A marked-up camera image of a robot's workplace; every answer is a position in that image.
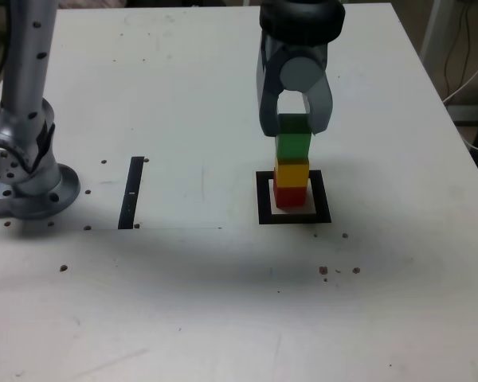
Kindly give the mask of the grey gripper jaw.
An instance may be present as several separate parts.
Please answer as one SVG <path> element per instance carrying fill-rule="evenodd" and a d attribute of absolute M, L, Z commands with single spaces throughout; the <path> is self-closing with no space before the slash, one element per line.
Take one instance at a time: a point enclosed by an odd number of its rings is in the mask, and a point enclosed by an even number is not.
<path fill-rule="evenodd" d="M 313 135 L 324 132 L 331 119 L 333 99 L 325 69 L 308 57 L 293 57 L 280 70 L 283 89 L 303 96 Z"/>

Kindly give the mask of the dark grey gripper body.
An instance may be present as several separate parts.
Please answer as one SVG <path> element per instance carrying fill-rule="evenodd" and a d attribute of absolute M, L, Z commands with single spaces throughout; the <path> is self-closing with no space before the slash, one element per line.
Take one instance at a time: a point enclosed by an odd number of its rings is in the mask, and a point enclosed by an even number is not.
<path fill-rule="evenodd" d="M 276 74 L 325 74 L 327 45 L 316 47 L 277 42 L 274 46 Z"/>

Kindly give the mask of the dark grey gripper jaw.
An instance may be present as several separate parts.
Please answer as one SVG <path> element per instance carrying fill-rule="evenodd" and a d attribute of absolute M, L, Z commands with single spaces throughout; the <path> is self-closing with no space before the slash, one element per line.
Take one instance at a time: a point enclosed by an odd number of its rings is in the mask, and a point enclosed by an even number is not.
<path fill-rule="evenodd" d="M 257 102 L 261 129 L 268 137 L 276 137 L 280 132 L 277 103 L 284 90 L 280 72 L 287 58 L 282 42 L 268 34 L 261 35 L 256 77 Z"/>

